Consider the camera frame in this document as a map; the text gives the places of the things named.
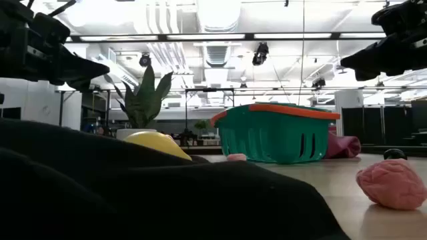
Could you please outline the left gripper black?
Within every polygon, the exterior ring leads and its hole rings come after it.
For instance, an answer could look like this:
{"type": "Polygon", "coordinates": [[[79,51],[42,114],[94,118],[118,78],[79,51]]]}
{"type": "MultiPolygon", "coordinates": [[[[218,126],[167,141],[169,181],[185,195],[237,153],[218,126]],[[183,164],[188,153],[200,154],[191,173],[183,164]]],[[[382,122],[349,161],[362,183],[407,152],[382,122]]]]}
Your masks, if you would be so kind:
{"type": "Polygon", "coordinates": [[[71,53],[65,47],[70,30],[44,13],[24,18],[27,42],[23,78],[30,81],[67,82],[77,91],[92,91],[91,80],[109,73],[109,67],[71,53]]]}

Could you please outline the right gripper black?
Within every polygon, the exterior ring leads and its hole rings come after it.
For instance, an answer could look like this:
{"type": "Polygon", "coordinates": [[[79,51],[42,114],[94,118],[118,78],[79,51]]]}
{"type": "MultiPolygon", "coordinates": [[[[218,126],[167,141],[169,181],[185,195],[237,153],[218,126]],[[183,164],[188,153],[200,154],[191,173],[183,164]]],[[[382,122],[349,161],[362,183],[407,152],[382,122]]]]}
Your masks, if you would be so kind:
{"type": "Polygon", "coordinates": [[[383,29],[385,38],[340,61],[355,70],[357,81],[427,68],[427,0],[389,5],[373,14],[372,24],[383,29]]]}

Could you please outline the small black toy fruit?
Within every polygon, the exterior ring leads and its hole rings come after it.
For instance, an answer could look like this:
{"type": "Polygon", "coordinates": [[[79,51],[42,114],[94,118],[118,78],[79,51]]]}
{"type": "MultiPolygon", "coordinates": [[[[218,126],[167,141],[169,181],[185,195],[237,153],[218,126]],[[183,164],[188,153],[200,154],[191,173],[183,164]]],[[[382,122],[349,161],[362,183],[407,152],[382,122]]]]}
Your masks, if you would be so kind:
{"type": "Polygon", "coordinates": [[[407,156],[405,152],[400,149],[388,149],[383,154],[384,160],[387,159],[405,159],[407,160],[407,156]]]}

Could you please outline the yellow toy lemon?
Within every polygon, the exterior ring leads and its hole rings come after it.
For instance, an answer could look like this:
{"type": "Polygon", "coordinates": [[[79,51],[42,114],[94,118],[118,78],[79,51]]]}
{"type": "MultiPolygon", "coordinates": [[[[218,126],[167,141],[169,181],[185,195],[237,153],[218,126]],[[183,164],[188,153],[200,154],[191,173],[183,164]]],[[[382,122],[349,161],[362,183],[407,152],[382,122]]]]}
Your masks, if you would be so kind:
{"type": "Polygon", "coordinates": [[[123,139],[125,142],[141,145],[156,151],[167,153],[189,161],[192,158],[185,153],[170,135],[155,131],[141,131],[123,139]]]}

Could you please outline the pink toy peach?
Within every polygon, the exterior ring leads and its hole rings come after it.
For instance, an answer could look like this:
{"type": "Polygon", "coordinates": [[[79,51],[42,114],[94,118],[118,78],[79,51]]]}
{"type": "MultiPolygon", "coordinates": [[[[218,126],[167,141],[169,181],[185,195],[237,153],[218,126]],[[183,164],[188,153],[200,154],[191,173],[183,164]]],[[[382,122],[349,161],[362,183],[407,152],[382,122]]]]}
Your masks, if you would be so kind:
{"type": "Polygon", "coordinates": [[[386,159],[356,174],[372,202],[396,210],[415,210],[427,201],[427,187],[405,159],[386,159]]]}

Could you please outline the distant table with black legs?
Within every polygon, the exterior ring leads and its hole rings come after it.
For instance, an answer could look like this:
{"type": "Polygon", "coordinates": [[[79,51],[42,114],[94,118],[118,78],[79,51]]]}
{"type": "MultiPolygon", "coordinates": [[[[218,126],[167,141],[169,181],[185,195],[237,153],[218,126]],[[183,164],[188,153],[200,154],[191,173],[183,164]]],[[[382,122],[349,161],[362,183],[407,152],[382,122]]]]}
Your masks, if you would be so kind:
{"type": "Polygon", "coordinates": [[[84,132],[96,132],[99,125],[108,125],[111,91],[58,90],[59,126],[84,132]]]}

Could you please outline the white square column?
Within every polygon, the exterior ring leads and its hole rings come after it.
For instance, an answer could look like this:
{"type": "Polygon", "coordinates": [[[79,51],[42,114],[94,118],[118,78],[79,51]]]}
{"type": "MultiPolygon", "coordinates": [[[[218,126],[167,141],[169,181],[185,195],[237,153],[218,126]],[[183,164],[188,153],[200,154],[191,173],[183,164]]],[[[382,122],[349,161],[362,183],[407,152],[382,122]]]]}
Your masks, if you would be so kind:
{"type": "Polygon", "coordinates": [[[358,108],[364,105],[364,96],[361,89],[339,90],[334,93],[336,112],[340,114],[340,119],[336,121],[336,134],[344,136],[344,114],[343,109],[358,108]]]}

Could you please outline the black partition panels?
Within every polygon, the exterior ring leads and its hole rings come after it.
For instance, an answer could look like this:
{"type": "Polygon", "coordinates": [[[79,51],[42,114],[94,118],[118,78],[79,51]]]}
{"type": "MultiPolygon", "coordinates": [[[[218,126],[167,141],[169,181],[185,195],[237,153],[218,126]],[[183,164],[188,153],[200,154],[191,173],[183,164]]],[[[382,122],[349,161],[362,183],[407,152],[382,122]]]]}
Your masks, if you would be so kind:
{"type": "Polygon", "coordinates": [[[427,101],[343,108],[342,125],[363,145],[427,146],[427,101]]]}

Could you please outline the snake plant in white pot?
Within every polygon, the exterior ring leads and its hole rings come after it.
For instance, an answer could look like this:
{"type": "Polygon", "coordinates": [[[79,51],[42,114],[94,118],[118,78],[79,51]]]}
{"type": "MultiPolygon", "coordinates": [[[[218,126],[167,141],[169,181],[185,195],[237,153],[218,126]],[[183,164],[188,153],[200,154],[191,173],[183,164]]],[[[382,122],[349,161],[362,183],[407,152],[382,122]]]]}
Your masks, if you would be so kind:
{"type": "Polygon", "coordinates": [[[112,78],[109,75],[104,75],[105,80],[113,85],[116,93],[123,100],[123,103],[120,100],[117,102],[126,114],[134,133],[153,131],[147,126],[158,116],[161,103],[171,89],[172,77],[173,72],[166,73],[155,85],[155,73],[153,67],[149,65],[143,74],[141,83],[134,89],[125,83],[125,94],[123,94],[114,84],[112,78]]]}

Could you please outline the distant black monitor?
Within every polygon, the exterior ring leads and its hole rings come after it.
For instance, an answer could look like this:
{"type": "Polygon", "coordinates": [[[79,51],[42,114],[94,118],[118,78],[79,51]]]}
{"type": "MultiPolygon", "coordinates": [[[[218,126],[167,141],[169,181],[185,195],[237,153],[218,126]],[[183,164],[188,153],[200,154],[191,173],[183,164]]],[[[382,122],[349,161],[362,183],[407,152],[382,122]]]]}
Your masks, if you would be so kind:
{"type": "Polygon", "coordinates": [[[6,119],[21,119],[21,108],[0,108],[0,118],[6,119]]]}

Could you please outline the purple cloth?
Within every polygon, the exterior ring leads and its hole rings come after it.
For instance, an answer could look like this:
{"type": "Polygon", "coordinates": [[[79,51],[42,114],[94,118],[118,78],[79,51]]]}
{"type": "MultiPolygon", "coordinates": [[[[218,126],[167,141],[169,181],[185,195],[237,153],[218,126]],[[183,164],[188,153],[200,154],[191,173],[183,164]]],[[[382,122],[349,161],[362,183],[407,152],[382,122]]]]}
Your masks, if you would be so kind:
{"type": "Polygon", "coordinates": [[[361,143],[355,136],[337,136],[328,133],[325,159],[355,158],[361,152],[361,143]]]}

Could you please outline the teal basket with orange rim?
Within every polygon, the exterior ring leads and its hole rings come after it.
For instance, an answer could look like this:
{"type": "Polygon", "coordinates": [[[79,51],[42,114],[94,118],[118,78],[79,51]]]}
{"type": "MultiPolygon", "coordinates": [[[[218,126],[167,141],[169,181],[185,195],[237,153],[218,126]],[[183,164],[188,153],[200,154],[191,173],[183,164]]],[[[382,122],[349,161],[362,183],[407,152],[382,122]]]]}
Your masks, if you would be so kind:
{"type": "Polygon", "coordinates": [[[323,159],[329,126],[340,114],[288,103],[253,103],[226,109],[210,122],[218,130],[222,152],[250,161],[296,164],[323,159]]]}

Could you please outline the black cloth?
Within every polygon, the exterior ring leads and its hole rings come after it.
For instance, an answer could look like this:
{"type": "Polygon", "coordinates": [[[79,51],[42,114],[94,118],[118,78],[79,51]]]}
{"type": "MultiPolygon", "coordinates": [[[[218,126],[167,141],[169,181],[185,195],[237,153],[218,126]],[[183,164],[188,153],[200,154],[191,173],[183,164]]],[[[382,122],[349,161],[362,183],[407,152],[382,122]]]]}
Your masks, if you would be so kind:
{"type": "Polygon", "coordinates": [[[310,184],[0,119],[0,240],[350,240],[310,184]]]}

